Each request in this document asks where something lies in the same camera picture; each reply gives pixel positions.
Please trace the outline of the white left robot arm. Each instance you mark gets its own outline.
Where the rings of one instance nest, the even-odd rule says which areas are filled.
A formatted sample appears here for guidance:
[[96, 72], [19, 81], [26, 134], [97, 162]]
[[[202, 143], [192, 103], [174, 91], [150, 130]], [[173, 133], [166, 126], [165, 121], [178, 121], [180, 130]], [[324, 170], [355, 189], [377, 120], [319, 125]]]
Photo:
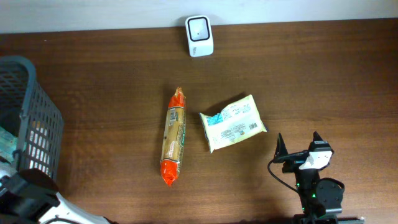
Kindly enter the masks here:
[[1, 171], [1, 224], [112, 224], [66, 200], [56, 183], [38, 169]]

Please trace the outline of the orange biscuit pack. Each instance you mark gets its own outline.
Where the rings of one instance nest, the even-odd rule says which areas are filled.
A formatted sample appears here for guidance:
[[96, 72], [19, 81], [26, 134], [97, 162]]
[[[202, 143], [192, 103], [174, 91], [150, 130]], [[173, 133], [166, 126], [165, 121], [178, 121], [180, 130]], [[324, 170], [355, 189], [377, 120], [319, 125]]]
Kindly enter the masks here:
[[168, 186], [175, 182], [182, 166], [186, 134], [186, 97], [178, 87], [171, 97], [165, 120], [160, 174]]

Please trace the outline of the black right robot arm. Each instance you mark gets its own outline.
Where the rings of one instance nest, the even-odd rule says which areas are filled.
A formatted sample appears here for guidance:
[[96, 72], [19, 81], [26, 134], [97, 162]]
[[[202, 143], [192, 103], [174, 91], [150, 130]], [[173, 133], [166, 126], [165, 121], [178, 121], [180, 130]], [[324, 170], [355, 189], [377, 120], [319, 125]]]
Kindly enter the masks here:
[[[364, 218], [338, 218], [343, 209], [341, 203], [345, 192], [344, 183], [329, 177], [321, 178], [319, 172], [330, 165], [334, 150], [317, 133], [307, 150], [288, 153], [284, 139], [278, 135], [274, 158], [267, 170], [275, 180], [293, 190], [300, 198], [302, 214], [294, 215], [292, 223], [364, 223]], [[291, 186], [271, 171], [271, 164], [282, 164], [284, 174], [295, 175], [295, 185]]]

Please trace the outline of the yellow snack bag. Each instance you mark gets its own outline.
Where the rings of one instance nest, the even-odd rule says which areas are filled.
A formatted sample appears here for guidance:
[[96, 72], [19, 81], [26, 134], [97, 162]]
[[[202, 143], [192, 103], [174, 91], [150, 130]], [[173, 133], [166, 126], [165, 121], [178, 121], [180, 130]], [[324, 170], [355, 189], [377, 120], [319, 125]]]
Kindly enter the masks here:
[[252, 95], [228, 104], [214, 116], [200, 113], [210, 152], [268, 132]]

